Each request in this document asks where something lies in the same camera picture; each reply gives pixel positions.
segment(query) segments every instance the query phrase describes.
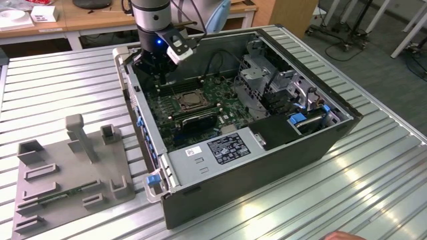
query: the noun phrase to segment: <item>white box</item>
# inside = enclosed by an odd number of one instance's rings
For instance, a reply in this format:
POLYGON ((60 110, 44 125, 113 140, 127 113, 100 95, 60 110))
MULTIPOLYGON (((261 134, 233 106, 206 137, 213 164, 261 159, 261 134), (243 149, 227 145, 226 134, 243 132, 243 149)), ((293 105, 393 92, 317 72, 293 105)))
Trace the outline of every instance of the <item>white box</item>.
POLYGON ((59 14, 55 6, 35 6, 31 11, 31 18, 36 23, 52 23, 58 21, 59 14))
POLYGON ((0 32, 10 31, 15 29, 31 28, 34 27, 34 21, 30 17, 28 12, 26 12, 26 16, 16 20, 0 19, 0 32))

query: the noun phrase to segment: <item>floor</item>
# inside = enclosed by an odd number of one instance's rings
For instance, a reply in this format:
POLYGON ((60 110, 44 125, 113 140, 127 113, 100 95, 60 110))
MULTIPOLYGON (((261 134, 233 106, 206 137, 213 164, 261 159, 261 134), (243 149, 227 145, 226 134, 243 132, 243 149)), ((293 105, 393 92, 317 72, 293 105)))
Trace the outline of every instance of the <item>floor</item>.
MULTIPOLYGON (((321 0, 321 7, 330 9, 334 0, 321 0)), ((335 14, 342 13, 346 0, 341 1, 335 14)), ((363 3, 359 2, 349 19, 353 26, 359 15, 363 3)), ((366 29, 377 10, 371 7, 361 29, 366 29)), ((399 43, 406 37, 402 32, 407 24, 385 15, 370 34, 370 43, 365 51, 350 61, 342 62, 331 59, 325 50, 329 46, 339 42, 337 38, 315 33, 306 36, 303 41, 307 45, 345 72, 345 74, 385 103, 386 106, 427 136, 427 82, 417 77, 407 69, 407 54, 403 53, 397 59, 390 57, 399 43)), ((414 42, 419 42, 426 37, 419 33, 414 42)), ((338 47, 333 47, 329 53, 337 59, 347 59, 361 50, 353 49, 343 52, 338 47)), ((427 57, 421 58, 421 63, 427 67, 427 57)))

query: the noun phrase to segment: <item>wooden cabinet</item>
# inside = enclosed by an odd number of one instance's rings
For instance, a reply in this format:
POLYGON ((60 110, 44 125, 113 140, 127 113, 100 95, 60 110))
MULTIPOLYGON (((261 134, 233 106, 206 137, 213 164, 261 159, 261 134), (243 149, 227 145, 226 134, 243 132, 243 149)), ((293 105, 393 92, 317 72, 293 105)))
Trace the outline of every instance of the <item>wooden cabinet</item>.
POLYGON ((253 0, 258 6, 253 26, 282 24, 301 39, 310 26, 318 0, 253 0))

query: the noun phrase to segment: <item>green circuit board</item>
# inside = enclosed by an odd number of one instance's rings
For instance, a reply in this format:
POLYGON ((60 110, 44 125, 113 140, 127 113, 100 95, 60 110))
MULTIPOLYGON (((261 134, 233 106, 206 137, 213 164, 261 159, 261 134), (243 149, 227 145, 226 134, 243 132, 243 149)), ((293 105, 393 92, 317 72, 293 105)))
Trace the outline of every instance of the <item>green circuit board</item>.
POLYGON ((254 117, 247 112, 234 91, 234 78, 207 77, 197 89, 183 91, 183 87, 147 94, 147 102, 159 127, 167 150, 175 151, 222 135, 222 128, 234 125, 237 129, 247 126, 254 117), (201 116, 211 116, 215 126, 183 133, 183 123, 201 116))

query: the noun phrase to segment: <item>motherboard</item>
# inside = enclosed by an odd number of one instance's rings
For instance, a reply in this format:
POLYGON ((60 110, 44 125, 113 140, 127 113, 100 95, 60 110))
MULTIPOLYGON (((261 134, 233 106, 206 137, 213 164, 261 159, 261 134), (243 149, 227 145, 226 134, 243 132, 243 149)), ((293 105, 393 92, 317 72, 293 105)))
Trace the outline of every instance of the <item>motherboard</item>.
POLYGON ((167 86, 146 94, 169 151, 245 128, 254 122, 234 89, 235 78, 210 76, 167 86))

